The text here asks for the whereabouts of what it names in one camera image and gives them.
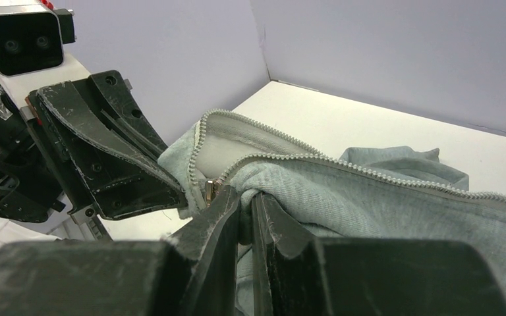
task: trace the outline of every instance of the folded fabric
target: folded fabric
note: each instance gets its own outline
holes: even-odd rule
[[[208,112],[158,163],[205,207],[202,186],[237,189],[242,211],[258,192],[277,198],[317,236],[458,240],[474,246],[506,294],[506,197],[470,194],[468,176],[439,163],[437,149],[350,148],[349,163],[235,113]],[[252,254],[240,247],[236,307],[253,315]]]

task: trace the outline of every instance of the wall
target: wall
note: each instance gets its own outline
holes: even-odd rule
[[[269,82],[248,0],[52,2],[75,12],[78,39],[67,51],[90,72],[128,78],[167,143]]]
[[[251,4],[272,79],[506,131],[506,1]]]

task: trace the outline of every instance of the table surface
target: table surface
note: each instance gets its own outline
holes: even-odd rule
[[[235,110],[338,158],[348,147],[440,148],[442,163],[470,175],[471,191],[506,194],[506,137],[271,82]],[[189,220],[170,209],[103,225],[114,240],[157,240]]]

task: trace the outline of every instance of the open zipper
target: open zipper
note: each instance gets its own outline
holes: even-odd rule
[[[255,161],[275,161],[275,160],[298,160],[298,161],[306,161],[309,163],[316,163],[319,165],[325,165],[327,167],[331,167],[334,169],[351,172],[353,174],[357,174],[360,176],[364,176],[366,178],[370,178],[373,180],[377,180],[380,182],[384,182],[387,184],[391,184],[394,186],[402,187],[402,188],[408,188],[411,190],[416,190],[419,192],[425,192],[428,194],[433,194],[435,196],[443,197],[443,198],[449,198],[457,201],[465,201],[468,203],[475,203],[479,205],[484,205],[488,207],[494,207],[498,209],[502,209],[506,211],[506,196],[503,194],[498,194],[494,192],[469,192],[465,190],[460,190],[457,188],[454,188],[447,184],[440,184],[436,182],[430,182],[430,181],[418,181],[418,180],[403,180],[398,179],[392,176],[389,176],[385,173],[381,173],[378,171],[374,171],[372,169],[354,165],[352,163],[349,163],[347,161],[340,161],[338,159],[332,159],[328,157],[327,155],[324,155],[322,152],[318,151],[317,149],[313,148],[312,146],[306,144],[305,142],[302,142],[298,140],[297,138],[294,138],[292,136],[289,136],[283,132],[280,132],[270,126],[264,125],[262,123],[259,123],[255,120],[252,120],[250,118],[246,118],[242,115],[236,114],[234,112],[229,112],[225,110],[212,110],[207,112],[203,118],[200,121],[200,128],[199,128],[199,136],[198,141],[195,144],[195,148],[193,150],[193,154],[189,163],[189,177],[191,179],[191,184],[193,186],[197,186],[198,182],[196,179],[196,158],[198,156],[199,151],[201,150],[202,145],[204,144],[204,141],[206,139],[206,126],[207,126],[207,119],[212,114],[217,115],[223,115],[226,117],[230,117],[232,119],[241,121],[245,124],[249,124],[252,126],[255,126],[256,128],[259,128],[261,130],[264,130],[266,132],[269,132],[277,137],[283,138],[287,140],[288,142],[297,145],[298,147],[301,147],[308,151],[307,154],[298,154],[298,155],[278,155],[278,154],[271,154],[271,153],[254,153],[250,155],[246,155],[242,158],[240,158],[238,161],[235,161],[230,167],[226,169],[226,171],[215,180],[209,180],[206,182],[206,195],[205,195],[205,202],[206,205],[209,205],[212,200],[216,197],[219,190],[222,188],[222,186],[234,176],[239,169],[249,163],[255,162]]]

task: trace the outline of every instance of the gold zipper slider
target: gold zipper slider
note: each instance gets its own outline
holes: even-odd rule
[[[220,192],[220,189],[222,188],[222,182],[220,182],[220,179],[217,180],[208,180],[204,185],[204,191],[205,191],[205,197],[204,200],[206,202],[206,207],[209,207],[212,201],[216,198],[218,195],[218,192]]]

